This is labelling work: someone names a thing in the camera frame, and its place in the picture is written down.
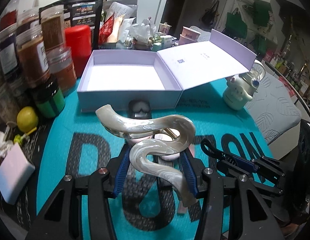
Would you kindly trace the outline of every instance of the open box lid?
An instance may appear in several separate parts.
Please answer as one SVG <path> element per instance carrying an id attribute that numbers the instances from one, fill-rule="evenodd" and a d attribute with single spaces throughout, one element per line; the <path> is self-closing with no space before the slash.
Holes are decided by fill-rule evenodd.
<path id="1" fill-rule="evenodd" d="M 212 29 L 210 41 L 157 52 L 183 90 L 251 70 L 256 54 Z"/>

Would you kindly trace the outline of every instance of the black snack bag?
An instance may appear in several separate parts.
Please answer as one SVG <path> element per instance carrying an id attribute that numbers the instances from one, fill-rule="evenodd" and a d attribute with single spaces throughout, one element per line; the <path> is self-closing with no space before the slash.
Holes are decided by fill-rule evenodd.
<path id="1" fill-rule="evenodd" d="M 103 0 L 59 0 L 39 8 L 39 15 L 42 11 L 60 4 L 64 5 L 64 29 L 76 25 L 89 25 L 92 32 L 92 49 L 98 49 Z"/>

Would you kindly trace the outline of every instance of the red canister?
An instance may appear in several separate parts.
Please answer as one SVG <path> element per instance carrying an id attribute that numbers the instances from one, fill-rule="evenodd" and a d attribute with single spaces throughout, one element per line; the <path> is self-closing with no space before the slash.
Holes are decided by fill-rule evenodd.
<path id="1" fill-rule="evenodd" d="M 82 76 L 92 53 L 91 30 L 88 25 L 73 26 L 65 29 L 66 44 L 72 49 L 76 76 Z"/>

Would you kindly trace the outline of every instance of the green jar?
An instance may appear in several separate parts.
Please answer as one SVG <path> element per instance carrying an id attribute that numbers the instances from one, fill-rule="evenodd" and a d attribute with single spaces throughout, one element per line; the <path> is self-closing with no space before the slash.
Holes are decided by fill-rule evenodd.
<path id="1" fill-rule="evenodd" d="M 65 106 L 63 93 L 54 75 L 43 84 L 31 90 L 35 104 L 46 118 L 53 118 L 60 114 Z"/>

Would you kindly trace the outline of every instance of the teal table mat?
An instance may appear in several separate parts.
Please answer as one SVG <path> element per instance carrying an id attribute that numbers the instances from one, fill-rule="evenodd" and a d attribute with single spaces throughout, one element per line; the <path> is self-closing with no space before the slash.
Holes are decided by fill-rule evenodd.
<path id="1" fill-rule="evenodd" d="M 272 157 L 262 134 L 246 109 L 234 111 L 224 103 L 222 93 L 225 88 L 226 80 L 221 79 L 187 90 L 174 110 L 153 111 L 152 117 L 181 114 L 191 119 L 196 127 L 195 157 L 200 158 L 206 166 L 208 157 L 199 146 L 203 136 L 215 139 L 218 149 L 245 155 L 247 159 L 250 159 L 252 154 Z M 65 174 L 91 174 L 97 168 L 106 166 L 109 158 L 118 156 L 124 144 L 123 139 L 104 129 L 94 113 L 80 112 L 76 92 L 68 95 L 65 100 L 65 108 L 54 120 L 50 130 L 40 165 L 37 213 Z M 79 156 L 73 156 L 75 152 L 79 152 Z M 184 215 L 177 214 L 178 203 L 175 192 L 159 194 L 156 179 L 130 168 L 123 193 L 116 199 L 109 199 L 117 238 L 194 239 L 202 200 L 199 201 L 200 205 L 189 208 Z M 225 208 L 223 232 L 228 230 L 228 224 L 229 210 Z M 82 199 L 82 227 L 84 240 L 89 240 L 85 196 Z"/>

